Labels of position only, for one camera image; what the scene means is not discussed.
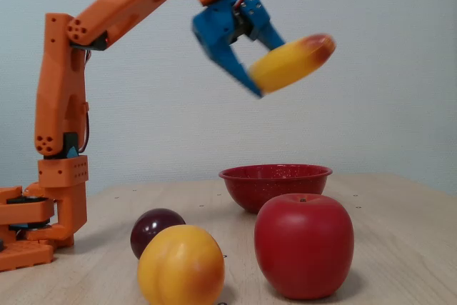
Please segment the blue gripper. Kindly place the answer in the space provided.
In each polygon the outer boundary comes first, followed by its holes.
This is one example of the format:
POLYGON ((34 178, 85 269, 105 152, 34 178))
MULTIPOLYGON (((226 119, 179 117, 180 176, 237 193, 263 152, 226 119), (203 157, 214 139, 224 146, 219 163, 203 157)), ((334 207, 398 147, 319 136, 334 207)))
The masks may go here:
POLYGON ((247 35, 260 41, 269 51, 285 44, 271 24, 261 0, 244 0, 240 12, 233 9, 237 0, 217 0, 192 20, 192 31, 207 57, 258 98, 263 94, 238 61, 231 45, 247 35))

